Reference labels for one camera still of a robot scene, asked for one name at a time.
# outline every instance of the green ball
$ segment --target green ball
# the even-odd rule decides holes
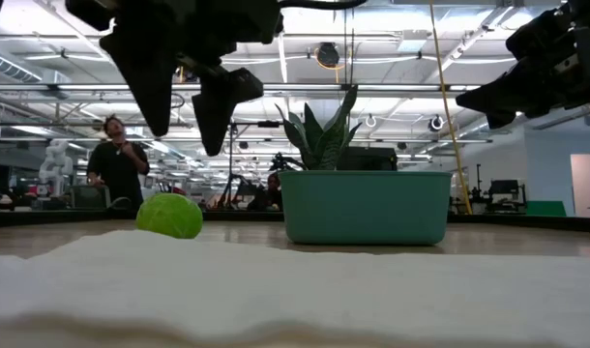
[[[136,227],[166,236],[192,239],[202,228],[202,212],[181,194],[158,193],[140,206]]]

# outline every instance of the dark hair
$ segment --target dark hair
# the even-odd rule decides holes
[[[268,177],[267,177],[267,181],[269,182],[270,178],[274,178],[276,180],[276,184],[278,184],[278,186],[280,185],[280,177],[278,176],[278,172],[274,172],[271,173]]]
[[[119,120],[114,114],[108,116],[105,121],[103,121],[103,131],[108,134],[108,124],[112,121],[118,122],[121,126],[125,126],[123,121]]]

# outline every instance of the teal plastic bin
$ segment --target teal plastic bin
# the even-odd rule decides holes
[[[282,172],[286,234],[300,244],[434,245],[445,236],[451,177],[442,172]]]

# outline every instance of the table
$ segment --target table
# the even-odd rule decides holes
[[[133,220],[24,225],[0,228],[0,254],[31,257],[84,236],[134,229]],[[246,245],[320,252],[441,253],[491,255],[559,255],[590,257],[590,233],[476,223],[448,225],[446,238],[437,246],[301,246],[286,238],[283,222],[206,221],[196,238],[200,242]]]

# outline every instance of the potted plant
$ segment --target potted plant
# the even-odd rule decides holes
[[[445,235],[450,173],[337,171],[339,157],[361,124],[349,129],[357,100],[350,88],[334,117],[321,127],[310,107],[304,122],[284,120],[304,169],[280,174],[286,234],[294,243],[432,245]]]

